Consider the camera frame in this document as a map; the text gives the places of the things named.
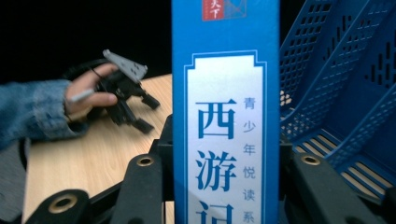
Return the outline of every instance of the black background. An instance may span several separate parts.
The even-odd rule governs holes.
[[[304,0],[281,0],[280,43]],[[171,0],[8,0],[0,5],[0,83],[55,79],[110,49],[172,72]]]

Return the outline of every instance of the blue plastic basket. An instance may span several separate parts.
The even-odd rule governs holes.
[[[306,1],[280,50],[281,131],[354,189],[396,186],[396,1]]]

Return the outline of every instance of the wooden surface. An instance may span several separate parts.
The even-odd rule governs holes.
[[[32,215],[49,196],[64,189],[83,189],[90,197],[121,182],[128,162],[149,152],[166,118],[172,114],[172,77],[165,75],[142,81],[142,88],[161,105],[152,110],[131,97],[134,114],[154,126],[149,134],[133,126],[117,126],[104,116],[80,138],[32,145],[28,158],[23,220]],[[173,204],[166,205],[166,223],[173,223]]]

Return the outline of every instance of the hand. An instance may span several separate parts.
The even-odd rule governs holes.
[[[72,84],[65,92],[64,113],[69,115],[80,112],[91,106],[114,105],[117,102],[117,97],[113,93],[108,92],[95,92],[87,98],[75,103],[70,102],[70,99],[86,90],[94,89],[100,80],[99,76],[106,77],[116,70],[118,70],[118,67],[115,64],[105,63],[94,68],[97,74],[93,71],[87,71],[73,80]]]

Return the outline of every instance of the brass hole insert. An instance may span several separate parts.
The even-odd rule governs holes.
[[[139,166],[150,166],[152,163],[154,163],[154,159],[151,157],[143,157],[137,161],[137,165]]]
[[[301,160],[308,165],[319,165],[320,164],[320,160],[318,160],[317,158],[315,158],[313,156],[303,156],[303,157],[301,157]]]
[[[52,214],[62,213],[76,205],[77,200],[77,196],[70,193],[59,196],[49,205],[49,211]]]

